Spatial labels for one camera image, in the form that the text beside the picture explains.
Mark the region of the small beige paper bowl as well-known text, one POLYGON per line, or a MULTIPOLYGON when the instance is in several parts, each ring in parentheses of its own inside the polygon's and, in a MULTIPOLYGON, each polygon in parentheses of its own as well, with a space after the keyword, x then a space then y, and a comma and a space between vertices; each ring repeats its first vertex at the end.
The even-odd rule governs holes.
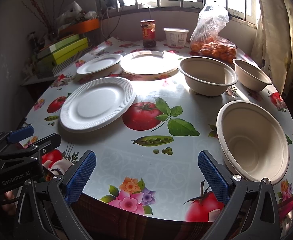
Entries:
POLYGON ((240 59, 233 59, 233 63, 240 83, 246 88, 260 92, 272 85, 271 79, 260 68, 240 59))

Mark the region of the plastic bag of oranges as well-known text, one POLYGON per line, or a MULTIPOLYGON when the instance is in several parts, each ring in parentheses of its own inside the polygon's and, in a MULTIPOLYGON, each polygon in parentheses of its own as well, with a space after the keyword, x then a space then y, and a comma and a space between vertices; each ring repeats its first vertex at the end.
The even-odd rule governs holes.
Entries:
POLYGON ((224 7, 217 2, 206 3, 190 37, 191 52, 232 64, 236 58, 236 45, 220 36, 227 23, 229 15, 224 7))

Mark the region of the white plastic tub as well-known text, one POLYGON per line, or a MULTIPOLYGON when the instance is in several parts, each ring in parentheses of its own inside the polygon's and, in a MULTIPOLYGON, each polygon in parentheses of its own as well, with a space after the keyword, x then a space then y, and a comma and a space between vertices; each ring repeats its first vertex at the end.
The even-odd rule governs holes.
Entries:
POLYGON ((171 48, 184 48, 189 30, 164 28, 167 45, 171 48))

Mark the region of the large white plate centre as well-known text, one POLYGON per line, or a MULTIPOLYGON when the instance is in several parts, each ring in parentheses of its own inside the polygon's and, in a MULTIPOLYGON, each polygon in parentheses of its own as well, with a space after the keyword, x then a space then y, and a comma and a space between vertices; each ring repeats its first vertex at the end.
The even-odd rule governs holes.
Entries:
POLYGON ((174 76, 178 72, 178 63, 178 57, 173 53, 143 50, 125 55, 120 67, 131 81, 153 81, 174 76))

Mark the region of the beige patterned curtain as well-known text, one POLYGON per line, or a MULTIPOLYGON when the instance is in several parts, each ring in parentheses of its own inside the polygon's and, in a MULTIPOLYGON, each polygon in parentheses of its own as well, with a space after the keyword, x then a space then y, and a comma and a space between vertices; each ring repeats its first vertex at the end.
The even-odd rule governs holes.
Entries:
POLYGON ((258 0, 260 17, 251 59, 283 96, 293 88, 293 1, 258 0))

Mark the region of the large beige paper bowl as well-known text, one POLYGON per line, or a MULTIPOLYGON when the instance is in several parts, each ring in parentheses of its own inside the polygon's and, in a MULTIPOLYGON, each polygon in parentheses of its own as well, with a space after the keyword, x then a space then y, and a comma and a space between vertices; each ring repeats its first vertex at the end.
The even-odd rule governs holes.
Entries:
POLYGON ((185 58, 178 69, 190 89, 205 96, 220 96, 238 82, 238 75, 230 66, 208 57, 185 58))

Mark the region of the chili sauce glass jar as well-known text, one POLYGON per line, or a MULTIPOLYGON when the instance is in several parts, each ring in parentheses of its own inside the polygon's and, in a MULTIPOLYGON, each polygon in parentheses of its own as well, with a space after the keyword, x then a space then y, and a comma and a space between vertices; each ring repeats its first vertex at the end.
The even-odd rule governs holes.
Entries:
POLYGON ((155 20, 142 20, 140 26, 142 29, 143 46, 145 48, 154 48, 156 46, 155 20))

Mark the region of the green white box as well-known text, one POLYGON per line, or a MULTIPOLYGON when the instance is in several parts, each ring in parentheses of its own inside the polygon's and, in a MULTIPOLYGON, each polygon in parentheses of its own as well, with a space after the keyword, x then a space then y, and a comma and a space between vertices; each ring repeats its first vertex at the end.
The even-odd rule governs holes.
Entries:
POLYGON ((46 48, 43 48, 38 54, 37 54, 37 58, 38 59, 42 59, 46 56, 48 56, 49 54, 52 54, 53 52, 60 50, 61 48, 76 42, 80 39, 79 34, 74 34, 74 35, 69 35, 61 40, 59 40, 58 42, 47 46, 46 48))

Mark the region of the white plastic bag on shelf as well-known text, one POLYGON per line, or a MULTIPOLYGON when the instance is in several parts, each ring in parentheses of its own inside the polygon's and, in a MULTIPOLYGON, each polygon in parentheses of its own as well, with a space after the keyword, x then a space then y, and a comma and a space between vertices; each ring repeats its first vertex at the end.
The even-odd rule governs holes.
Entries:
POLYGON ((72 2, 65 7, 65 11, 56 19, 57 28, 67 27, 86 20, 96 19, 96 11, 85 12, 77 2, 72 2))

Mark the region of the orange tray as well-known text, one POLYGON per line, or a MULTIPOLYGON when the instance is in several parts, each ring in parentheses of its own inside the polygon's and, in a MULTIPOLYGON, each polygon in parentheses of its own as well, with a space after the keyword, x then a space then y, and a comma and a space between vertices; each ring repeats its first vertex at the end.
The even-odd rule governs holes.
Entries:
POLYGON ((59 36, 64 37, 71 34, 84 34, 96 29, 99 29, 100 27, 100 21, 98 18, 86 20, 74 25, 70 25, 67 28, 59 31, 59 36))

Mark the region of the white foam plate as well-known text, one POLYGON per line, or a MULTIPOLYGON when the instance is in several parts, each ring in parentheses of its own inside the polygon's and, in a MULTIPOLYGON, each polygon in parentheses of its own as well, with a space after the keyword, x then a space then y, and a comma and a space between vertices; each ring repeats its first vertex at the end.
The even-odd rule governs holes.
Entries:
POLYGON ((61 126, 74 133, 103 128, 121 117, 135 98, 128 79, 103 77, 90 81, 70 94, 62 105, 61 126))
POLYGON ((79 76, 95 74, 102 70, 106 70, 116 64, 118 64, 123 55, 120 54, 110 54, 103 55, 99 58, 92 59, 91 61, 86 62, 76 70, 76 74, 79 76))

